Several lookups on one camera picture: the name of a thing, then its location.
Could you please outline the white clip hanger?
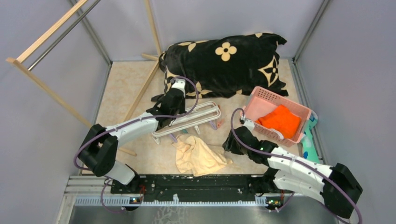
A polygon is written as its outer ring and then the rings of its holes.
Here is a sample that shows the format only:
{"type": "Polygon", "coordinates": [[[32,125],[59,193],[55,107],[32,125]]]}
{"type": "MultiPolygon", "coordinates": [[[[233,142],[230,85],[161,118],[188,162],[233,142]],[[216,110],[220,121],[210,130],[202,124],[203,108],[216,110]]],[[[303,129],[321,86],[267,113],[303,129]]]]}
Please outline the white clip hanger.
{"type": "Polygon", "coordinates": [[[221,115],[222,113],[219,104],[216,104],[213,101],[201,103],[198,104],[188,115],[172,121],[170,126],[153,132],[152,138],[156,144],[159,145],[162,137],[169,137],[171,139],[171,133],[176,137],[176,134],[181,132],[183,129],[187,130],[188,128],[194,128],[194,126],[199,126],[205,123],[210,124],[210,121],[213,121],[217,125],[221,115]]]}

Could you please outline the cream boxer underwear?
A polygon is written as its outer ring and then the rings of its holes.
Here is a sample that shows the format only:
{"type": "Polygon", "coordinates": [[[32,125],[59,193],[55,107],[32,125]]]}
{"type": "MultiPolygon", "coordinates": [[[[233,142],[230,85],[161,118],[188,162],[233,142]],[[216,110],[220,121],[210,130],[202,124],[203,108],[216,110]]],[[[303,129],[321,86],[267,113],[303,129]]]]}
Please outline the cream boxer underwear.
{"type": "Polygon", "coordinates": [[[175,163],[181,173],[190,172],[194,176],[213,174],[233,161],[227,158],[219,146],[210,146],[198,136],[181,134],[172,143],[176,149],[175,163]]]}

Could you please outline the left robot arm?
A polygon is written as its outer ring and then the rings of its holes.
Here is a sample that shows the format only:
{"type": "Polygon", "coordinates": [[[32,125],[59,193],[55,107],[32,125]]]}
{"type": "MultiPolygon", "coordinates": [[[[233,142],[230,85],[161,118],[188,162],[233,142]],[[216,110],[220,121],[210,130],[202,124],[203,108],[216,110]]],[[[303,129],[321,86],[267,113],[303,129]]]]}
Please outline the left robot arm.
{"type": "Polygon", "coordinates": [[[140,180],[132,168],[116,160],[117,150],[134,139],[168,126],[185,112],[185,92],[172,88],[154,107],[135,119],[109,127],[100,124],[92,126],[77,158],[95,176],[114,179],[128,193],[134,193],[140,187],[140,180]]]}

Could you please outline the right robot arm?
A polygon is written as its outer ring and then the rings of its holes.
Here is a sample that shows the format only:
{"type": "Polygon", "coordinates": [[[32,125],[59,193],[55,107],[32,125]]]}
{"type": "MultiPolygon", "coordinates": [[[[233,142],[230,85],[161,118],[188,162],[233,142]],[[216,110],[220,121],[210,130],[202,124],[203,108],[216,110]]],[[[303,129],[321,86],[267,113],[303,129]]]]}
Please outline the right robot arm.
{"type": "Polygon", "coordinates": [[[263,179],[266,191],[293,191],[318,201],[341,218],[349,219],[356,212],[362,223],[357,202],[363,189],[347,166],[329,166],[296,156],[274,142],[259,140],[245,126],[232,129],[222,146],[268,167],[263,179]]]}

